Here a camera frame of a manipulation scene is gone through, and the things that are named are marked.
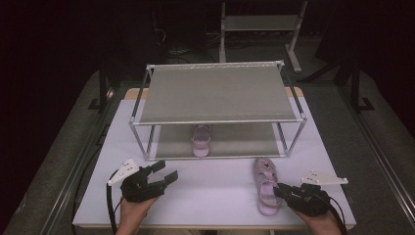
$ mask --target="white plastic mount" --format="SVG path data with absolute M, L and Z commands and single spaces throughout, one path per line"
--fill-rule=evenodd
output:
M 119 170 L 116 172 L 116 174 L 110 179 L 110 181 L 108 181 L 108 185 L 112 186 L 113 184 L 130 176 L 138 170 L 139 167 L 137 163 L 135 163 L 132 159 L 127 159 L 125 163 L 123 163 Z
M 347 184 L 346 178 L 339 178 L 337 176 L 315 172 L 312 170 L 307 176 L 301 179 L 302 183 L 313 185 L 330 185 L 330 184 Z

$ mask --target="purple sandal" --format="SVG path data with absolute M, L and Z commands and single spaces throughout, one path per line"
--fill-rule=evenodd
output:
M 197 124 L 193 129 L 193 154 L 203 158 L 208 155 L 210 142 L 210 127 L 206 124 Z
M 274 195 L 274 187 L 278 187 L 275 164 L 268 158 L 257 158 L 254 162 L 254 177 L 259 211 L 267 216 L 276 214 L 282 200 Z

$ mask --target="floor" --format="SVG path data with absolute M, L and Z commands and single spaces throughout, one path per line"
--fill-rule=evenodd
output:
M 373 111 L 359 115 L 349 105 L 349 88 L 338 87 L 331 70 L 316 81 L 300 83 L 326 65 L 314 57 L 318 36 L 302 35 L 296 53 L 302 73 L 294 73 L 284 43 L 290 35 L 250 35 L 237 38 L 238 46 L 227 49 L 227 62 L 286 62 L 287 72 L 302 89 L 338 175 L 346 175 L 347 199 L 357 221 L 349 234 L 415 234 L 405 210 L 415 195 L 415 140 L 379 94 L 374 81 L 361 73 L 360 98 L 367 98 Z M 171 54 L 180 54 L 177 45 Z M 217 62 L 218 49 L 184 53 L 166 60 L 170 64 Z M 91 104 L 99 98 L 98 74 L 85 85 L 42 167 L 27 190 L 24 207 L 17 211 L 5 234 L 111 234 L 109 229 L 74 228 L 71 219 L 82 200 L 88 179 L 116 111 L 116 104 L 134 82 L 110 88 L 109 104 L 99 113 Z M 309 234 L 279 231 L 276 234 Z

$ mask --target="hand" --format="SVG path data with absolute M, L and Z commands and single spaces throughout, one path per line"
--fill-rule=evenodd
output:
M 302 212 L 293 210 L 311 230 L 313 235 L 341 235 L 342 232 L 338 226 L 335 217 L 330 211 L 318 216 L 308 216 Z
M 152 204 L 158 198 L 149 199 L 141 203 L 130 203 L 124 198 L 121 199 L 121 218 L 117 235 L 135 235 L 138 233 L 139 227 L 143 219 L 146 217 Z

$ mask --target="dark background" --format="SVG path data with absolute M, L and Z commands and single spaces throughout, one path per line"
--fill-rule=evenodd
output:
M 300 1 L 230 1 L 235 14 L 297 11 Z M 204 45 L 218 30 L 220 3 L 109 1 L 2 1 L 0 3 L 1 183 L 3 231 L 91 74 L 105 69 L 111 85 L 141 77 L 162 62 L 150 13 L 169 35 L 168 44 Z M 359 66 L 376 81 L 415 135 L 414 8 L 398 1 L 315 0 L 308 3 L 302 34 L 324 36 L 316 56 L 328 63 L 355 50 Z

